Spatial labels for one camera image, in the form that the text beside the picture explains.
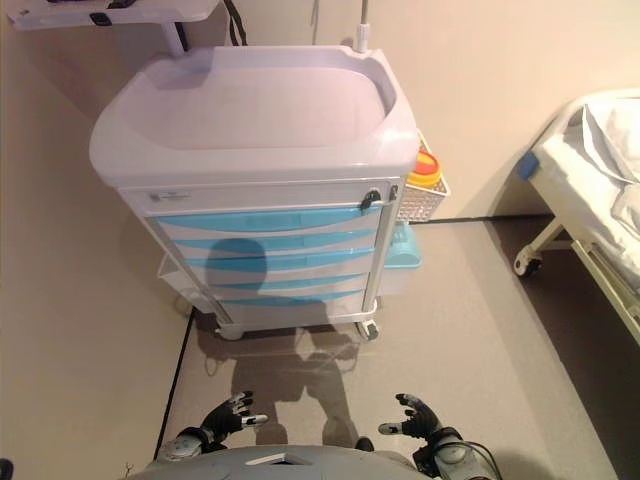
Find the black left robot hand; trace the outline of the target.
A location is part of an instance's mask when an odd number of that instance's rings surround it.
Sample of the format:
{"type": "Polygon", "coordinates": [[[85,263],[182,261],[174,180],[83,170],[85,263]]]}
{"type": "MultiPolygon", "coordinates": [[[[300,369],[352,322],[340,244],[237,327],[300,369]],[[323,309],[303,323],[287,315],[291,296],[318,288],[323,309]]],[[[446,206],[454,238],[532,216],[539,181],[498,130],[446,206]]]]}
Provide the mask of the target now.
{"type": "Polygon", "coordinates": [[[251,413],[253,402],[252,391],[233,394],[206,415],[201,427],[211,435],[213,443],[222,443],[231,434],[266,424],[268,415],[251,413]]]}

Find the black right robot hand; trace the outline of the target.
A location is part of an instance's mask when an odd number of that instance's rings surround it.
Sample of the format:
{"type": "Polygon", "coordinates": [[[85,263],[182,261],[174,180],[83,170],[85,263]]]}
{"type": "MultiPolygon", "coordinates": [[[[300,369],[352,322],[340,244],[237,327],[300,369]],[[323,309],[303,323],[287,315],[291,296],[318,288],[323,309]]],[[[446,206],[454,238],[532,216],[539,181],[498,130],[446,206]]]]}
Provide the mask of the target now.
{"type": "Polygon", "coordinates": [[[378,426],[380,434],[405,435],[429,441],[429,438],[442,428],[435,412],[420,398],[408,393],[397,393],[395,399],[405,407],[406,419],[402,422],[380,424],[378,426]]]}

